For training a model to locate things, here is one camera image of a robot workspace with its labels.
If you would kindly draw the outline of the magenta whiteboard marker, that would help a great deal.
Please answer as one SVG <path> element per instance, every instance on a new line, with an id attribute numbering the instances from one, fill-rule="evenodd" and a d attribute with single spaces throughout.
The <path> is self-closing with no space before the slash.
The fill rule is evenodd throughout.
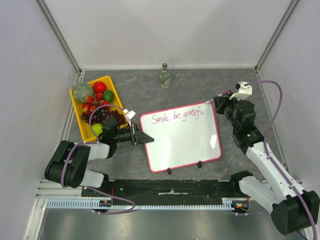
<path id="1" fill-rule="evenodd" d="M 228 95 L 228 94 L 231 93 L 231 92 L 232 92 L 232 90 L 231 90 L 231 89 L 228 89 L 228 90 L 220 93 L 219 95 L 213 96 L 211 99 L 207 100 L 207 101 L 205 102 L 205 104 L 212 104 L 217 98 L 220 98 L 220 97 L 223 97 L 223 96 L 225 96 L 225 95 Z"/>

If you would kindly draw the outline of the pink framed whiteboard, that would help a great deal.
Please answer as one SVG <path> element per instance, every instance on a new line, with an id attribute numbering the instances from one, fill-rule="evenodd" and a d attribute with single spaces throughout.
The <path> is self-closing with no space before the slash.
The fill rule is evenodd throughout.
<path id="1" fill-rule="evenodd" d="M 154 139 L 145 145 L 153 173 L 198 163 L 222 156 L 222 148 L 211 103 L 199 102 L 141 115 L 142 131 Z"/>

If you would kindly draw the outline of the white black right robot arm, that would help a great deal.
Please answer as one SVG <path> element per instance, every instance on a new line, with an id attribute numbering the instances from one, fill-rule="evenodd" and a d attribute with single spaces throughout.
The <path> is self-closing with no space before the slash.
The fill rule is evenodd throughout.
<path id="1" fill-rule="evenodd" d="M 311 227 L 313 238 L 317 239 L 319 196 L 313 190 L 305 190 L 274 156 L 265 137 L 255 126 L 255 105 L 230 96 L 213 97 L 215 112 L 226 117 L 232 127 L 235 145 L 258 167 L 269 184 L 265 187 L 250 172 L 241 171 L 231 176 L 230 193 L 235 197 L 243 194 L 252 197 L 270 214 L 282 235 Z"/>

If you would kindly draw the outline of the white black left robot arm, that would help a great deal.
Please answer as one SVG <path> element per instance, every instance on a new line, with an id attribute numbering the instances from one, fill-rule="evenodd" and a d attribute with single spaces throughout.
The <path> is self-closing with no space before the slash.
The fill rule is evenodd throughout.
<path id="1" fill-rule="evenodd" d="M 62 187 L 77 188 L 89 182 L 93 184 L 92 191 L 99 197 L 104 197 L 109 193 L 110 185 L 104 181 L 102 173 L 86 170 L 88 161 L 111 158 L 118 148 L 118 143 L 131 142 L 136 146 L 154 141 L 154 138 L 144 133 L 135 123 L 129 128 L 120 129 L 114 117 L 108 118 L 103 121 L 98 141 L 61 141 L 44 171 L 44 177 L 61 184 Z"/>

